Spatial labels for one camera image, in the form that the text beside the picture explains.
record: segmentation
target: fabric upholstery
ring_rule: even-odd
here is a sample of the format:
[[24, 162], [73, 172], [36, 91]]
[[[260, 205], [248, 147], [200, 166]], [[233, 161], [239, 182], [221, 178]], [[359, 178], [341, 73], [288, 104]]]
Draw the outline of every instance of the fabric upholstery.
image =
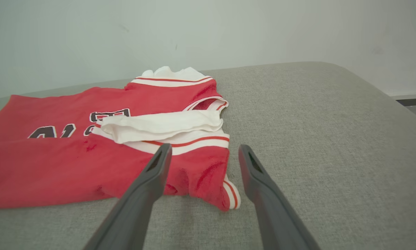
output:
[[[416, 116], [348, 70], [299, 62], [204, 71], [230, 106], [239, 210], [162, 197], [144, 249], [261, 249], [238, 146], [248, 144], [322, 249], [416, 249]], [[74, 94], [91, 86], [28, 94]], [[0, 99], [0, 108], [6, 98]], [[0, 210], [0, 249], [81, 249], [116, 202]]]

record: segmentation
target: red jersey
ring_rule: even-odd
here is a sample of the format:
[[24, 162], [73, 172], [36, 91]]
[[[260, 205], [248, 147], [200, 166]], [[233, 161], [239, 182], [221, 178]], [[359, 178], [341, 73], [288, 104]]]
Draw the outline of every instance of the red jersey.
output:
[[228, 106], [215, 80], [192, 68], [180, 78], [163, 70], [162, 76], [145, 73], [124, 89], [11, 96], [0, 111], [0, 208], [121, 197], [165, 142], [173, 146], [165, 194], [189, 194], [221, 210], [238, 208], [240, 196], [226, 176], [229, 136], [222, 131], [125, 144], [96, 133], [105, 117]]

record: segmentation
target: red fabric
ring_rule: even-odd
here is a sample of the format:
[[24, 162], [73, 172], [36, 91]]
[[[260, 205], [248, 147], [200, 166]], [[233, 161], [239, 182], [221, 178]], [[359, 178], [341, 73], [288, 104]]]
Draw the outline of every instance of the red fabric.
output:
[[[121, 197], [152, 154], [85, 136], [95, 125], [92, 113], [98, 119], [108, 112], [126, 115], [126, 109], [131, 116], [182, 111], [201, 98], [220, 96], [215, 85], [214, 80], [168, 88], [130, 83], [124, 90], [93, 87], [62, 97], [11, 96], [0, 111], [0, 208]], [[56, 138], [28, 138], [42, 127], [54, 130]], [[214, 146], [173, 156], [164, 193], [189, 194], [228, 210], [222, 188], [228, 157], [228, 149]]]
[[209, 105], [211, 105], [215, 101], [216, 101], [216, 99], [208, 99], [206, 101], [202, 101], [201, 103], [197, 104], [197, 106], [195, 106], [192, 109], [195, 109], [195, 110], [206, 110], [206, 109], [208, 109]]

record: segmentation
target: black lettering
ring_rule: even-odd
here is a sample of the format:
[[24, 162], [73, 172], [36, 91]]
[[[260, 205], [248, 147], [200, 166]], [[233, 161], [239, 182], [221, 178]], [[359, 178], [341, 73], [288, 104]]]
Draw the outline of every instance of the black lettering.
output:
[[61, 138], [71, 137], [75, 130], [76, 130], [75, 124], [69, 123], [68, 125], [65, 126], [65, 129], [63, 130], [63, 133], [61, 134]]
[[89, 115], [89, 120], [91, 122], [97, 122], [98, 120], [103, 120], [105, 117], [109, 116], [130, 116], [130, 109], [121, 109], [115, 112], [92, 112]]
[[57, 132], [54, 126], [37, 128], [29, 138], [57, 138]]
[[94, 130], [95, 125], [90, 125], [89, 127], [86, 128], [86, 130], [84, 130], [83, 135], [84, 136], [88, 136], [90, 133], [92, 133], [92, 130]]

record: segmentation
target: armhole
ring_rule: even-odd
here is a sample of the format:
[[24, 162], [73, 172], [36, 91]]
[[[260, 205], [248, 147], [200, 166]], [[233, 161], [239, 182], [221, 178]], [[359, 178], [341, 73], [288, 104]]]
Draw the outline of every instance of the armhole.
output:
[[189, 104], [184, 111], [199, 109], [199, 110], [218, 110], [222, 111], [224, 108], [228, 107], [229, 103], [220, 96], [202, 98], [198, 101], [195, 101]]

